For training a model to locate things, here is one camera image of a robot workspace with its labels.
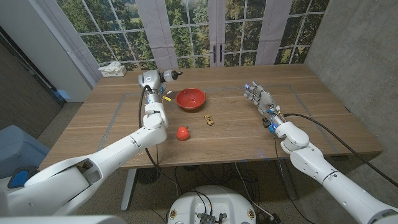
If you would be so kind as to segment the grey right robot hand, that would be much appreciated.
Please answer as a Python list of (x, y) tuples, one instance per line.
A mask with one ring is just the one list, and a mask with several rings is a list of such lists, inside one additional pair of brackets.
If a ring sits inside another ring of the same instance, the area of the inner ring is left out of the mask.
[(258, 111), (263, 117), (269, 118), (274, 123), (284, 122), (280, 116), (279, 105), (263, 86), (252, 82), (252, 86), (245, 84), (244, 88), (244, 97), (257, 106)]

